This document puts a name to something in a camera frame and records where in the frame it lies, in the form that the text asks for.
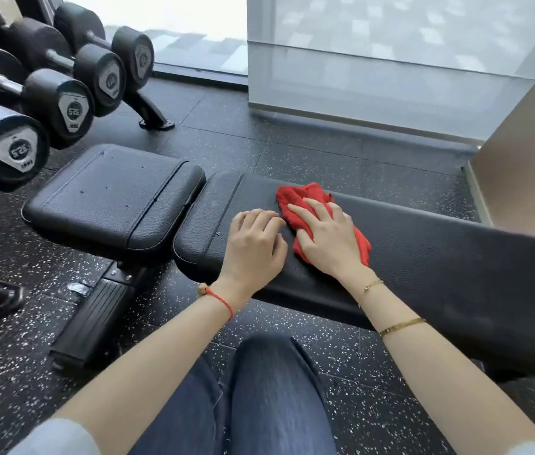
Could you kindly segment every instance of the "red cloth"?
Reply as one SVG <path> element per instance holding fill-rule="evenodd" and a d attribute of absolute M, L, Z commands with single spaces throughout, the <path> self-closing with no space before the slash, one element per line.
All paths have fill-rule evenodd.
<path fill-rule="evenodd" d="M 280 206 L 282 218 L 285 219 L 287 223 L 291 226 L 291 228 L 293 228 L 295 231 L 300 228 L 303 228 L 307 231 L 309 237 L 313 238 L 314 236 L 312 235 L 312 231 L 309 229 L 308 224 L 302 221 L 301 217 L 299 217 L 293 211 L 289 210 L 289 208 L 287 207 L 288 204 L 292 203 L 295 206 L 304 207 L 308 209 L 309 212 L 316 215 L 312 206 L 303 201 L 303 198 L 312 198 L 316 199 L 317 201 L 320 201 L 326 206 L 326 210 L 329 211 L 331 217 L 333 217 L 333 212 L 326 203 L 332 203 L 333 198 L 330 193 L 325 193 L 322 187 L 316 182 L 305 185 L 303 187 L 291 187 L 287 185 L 284 187 L 280 187 L 278 191 L 276 191 L 276 201 L 278 201 L 278 204 Z M 358 249 L 360 250 L 360 261 L 363 265 L 369 266 L 370 243 L 356 227 L 354 227 L 354 233 L 356 235 Z M 307 257 L 303 254 L 302 248 L 299 245 L 299 240 L 297 240 L 297 238 L 295 238 L 293 251 L 297 255 L 299 255 L 303 259 L 303 261 L 310 263 Z"/>

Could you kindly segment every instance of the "baseboard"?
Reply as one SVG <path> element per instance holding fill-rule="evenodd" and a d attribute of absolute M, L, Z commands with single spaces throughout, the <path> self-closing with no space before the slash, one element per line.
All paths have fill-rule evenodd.
<path fill-rule="evenodd" d="M 484 223 L 484 225 L 489 225 L 492 227 L 493 222 L 491 220 L 491 214 L 489 214 L 489 208 L 486 206 L 484 197 L 482 196 L 482 191 L 480 191 L 480 186 L 478 185 L 476 175 L 472 169 L 471 161 L 468 161 L 468 164 L 463 166 L 463 171 L 465 172 L 465 178 L 468 180 L 469 191 L 474 199 L 474 204 L 478 210 L 478 217 L 480 218 L 480 221 Z"/>

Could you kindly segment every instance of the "black leather cushion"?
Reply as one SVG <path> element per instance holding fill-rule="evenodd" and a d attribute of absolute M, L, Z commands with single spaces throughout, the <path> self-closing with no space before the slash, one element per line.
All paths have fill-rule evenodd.
<path fill-rule="evenodd" d="M 52 177 L 21 215 L 56 243 L 144 263 L 167 257 L 170 238 L 204 182 L 204 171 L 187 161 L 96 145 Z"/>
<path fill-rule="evenodd" d="M 283 184 L 248 173 L 213 175 L 173 240 L 181 271 L 214 281 L 233 216 L 256 207 L 279 210 L 275 193 Z M 371 267 L 416 312 L 471 357 L 535 372 L 535 237 L 369 199 L 334 198 L 370 240 Z M 291 230 L 283 236 L 291 245 Z M 289 252 L 282 273 L 256 298 L 370 328 L 338 282 L 304 264 L 292 246 Z"/>

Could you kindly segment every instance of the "black dumbbell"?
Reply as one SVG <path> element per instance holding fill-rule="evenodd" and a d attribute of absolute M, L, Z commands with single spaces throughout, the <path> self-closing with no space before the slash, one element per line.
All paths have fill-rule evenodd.
<path fill-rule="evenodd" d="M 24 17 L 8 31 L 11 50 L 31 70 L 55 68 L 72 73 L 86 84 L 95 99 L 95 115 L 105 116 L 118 108 L 124 98 L 126 72 L 122 60 L 97 45 L 86 45 L 74 60 L 66 39 L 54 27 Z"/>
<path fill-rule="evenodd" d="M 17 103 L 44 125 L 56 149 L 80 140 L 93 121 L 93 99 L 83 83 L 47 68 L 28 75 L 19 60 L 0 49 L 0 105 Z"/>
<path fill-rule="evenodd" d="M 13 191 L 32 180 L 50 149 L 38 121 L 0 106 L 0 191 Z"/>
<path fill-rule="evenodd" d="M 105 40 L 105 29 L 97 14 L 70 2 L 64 2 L 57 8 L 53 25 L 66 37 L 74 51 L 91 43 L 118 54 L 126 68 L 128 91 L 141 89 L 150 79 L 154 50 L 152 40 L 146 34 L 130 27 L 120 27 L 110 44 Z"/>

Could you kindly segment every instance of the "jeans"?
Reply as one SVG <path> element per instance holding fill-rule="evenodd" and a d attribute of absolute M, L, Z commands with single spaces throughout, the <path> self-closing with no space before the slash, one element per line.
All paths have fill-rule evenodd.
<path fill-rule="evenodd" d="M 220 386 L 201 356 L 129 455 L 336 455 L 316 366 L 293 338 L 257 336 Z"/>

